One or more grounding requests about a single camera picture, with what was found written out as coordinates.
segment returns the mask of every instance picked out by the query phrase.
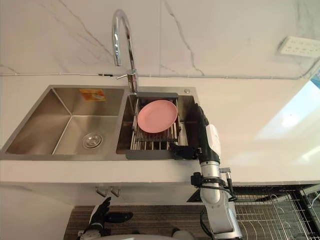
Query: faucet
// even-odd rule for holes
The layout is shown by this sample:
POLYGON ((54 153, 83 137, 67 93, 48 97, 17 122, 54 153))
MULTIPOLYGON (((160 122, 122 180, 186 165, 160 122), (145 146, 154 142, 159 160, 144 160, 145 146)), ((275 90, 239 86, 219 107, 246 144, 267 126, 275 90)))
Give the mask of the faucet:
POLYGON ((112 20, 112 40, 113 40, 113 50, 114 50, 114 63, 117 66, 122 65, 121 59, 121 51, 120 51, 120 35, 119 35, 119 22, 122 20, 124 25, 125 35, 127 39, 127 45, 129 49, 129 57, 130 57, 130 64, 131 69, 126 72, 126 74, 122 76, 116 77, 116 79, 121 79, 124 77, 128 78, 128 84, 131 93, 137 94, 137 80, 138 80, 138 73, 135 68, 135 61, 134 61, 134 53, 132 50, 132 41, 131 41, 131 33, 130 33, 130 25, 129 20, 125 12, 121 9, 115 11, 112 20))

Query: double sink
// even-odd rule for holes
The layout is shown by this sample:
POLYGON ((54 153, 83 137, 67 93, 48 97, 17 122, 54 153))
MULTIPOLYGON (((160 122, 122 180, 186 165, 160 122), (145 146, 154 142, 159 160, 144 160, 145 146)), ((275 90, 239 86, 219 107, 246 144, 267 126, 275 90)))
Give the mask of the double sink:
MULTIPOLYGON (((179 121, 183 126, 192 126, 194 120, 190 116, 198 102, 194 87, 140 87, 139 90, 177 94, 179 121)), ((127 160, 135 132, 138 99, 139 94, 130 93, 125 86, 51 85, 3 146, 2 159, 127 160)), ((182 134, 183 144, 193 138, 185 129, 182 134)))

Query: pink plate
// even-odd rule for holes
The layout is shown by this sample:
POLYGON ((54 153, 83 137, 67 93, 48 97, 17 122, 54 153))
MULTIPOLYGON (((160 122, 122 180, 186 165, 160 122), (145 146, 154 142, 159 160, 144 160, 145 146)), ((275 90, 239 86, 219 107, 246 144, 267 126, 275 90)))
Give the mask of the pink plate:
POLYGON ((141 109, 138 114, 138 125, 147 133, 160 133, 170 128, 177 116, 177 107, 172 102, 157 100, 141 109))

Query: black clamp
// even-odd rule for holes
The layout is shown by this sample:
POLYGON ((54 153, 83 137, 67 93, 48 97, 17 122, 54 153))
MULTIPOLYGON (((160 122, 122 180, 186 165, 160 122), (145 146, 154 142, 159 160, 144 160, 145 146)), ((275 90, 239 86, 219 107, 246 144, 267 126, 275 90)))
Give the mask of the black clamp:
POLYGON ((191 184, 197 188, 200 188, 202 184, 219 184, 220 186, 225 186, 226 183, 221 178, 203 178, 200 172, 194 172, 191 176, 191 184))

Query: black cable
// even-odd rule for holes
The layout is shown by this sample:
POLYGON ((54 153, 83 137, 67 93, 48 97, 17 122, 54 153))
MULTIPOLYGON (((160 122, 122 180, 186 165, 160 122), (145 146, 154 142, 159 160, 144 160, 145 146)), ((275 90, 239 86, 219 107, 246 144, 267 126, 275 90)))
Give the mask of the black cable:
POLYGON ((223 188, 223 187, 218 187, 218 186, 199 186, 199 188, 203 188, 203 189, 216 189, 216 190, 222 190, 222 191, 225 191, 227 192, 228 194, 231 195, 231 197, 229 198, 229 202, 233 202, 233 201, 236 201, 238 200, 237 196, 232 194, 228 189, 226 188, 223 188))
POLYGON ((206 235, 208 235, 208 237, 210 237, 212 240, 214 239, 213 234, 208 230, 207 226, 205 225, 204 221, 203 221, 203 216, 205 214, 206 208, 204 207, 202 209, 202 211, 200 212, 200 226, 202 228, 202 230, 204 231, 204 233, 206 235))

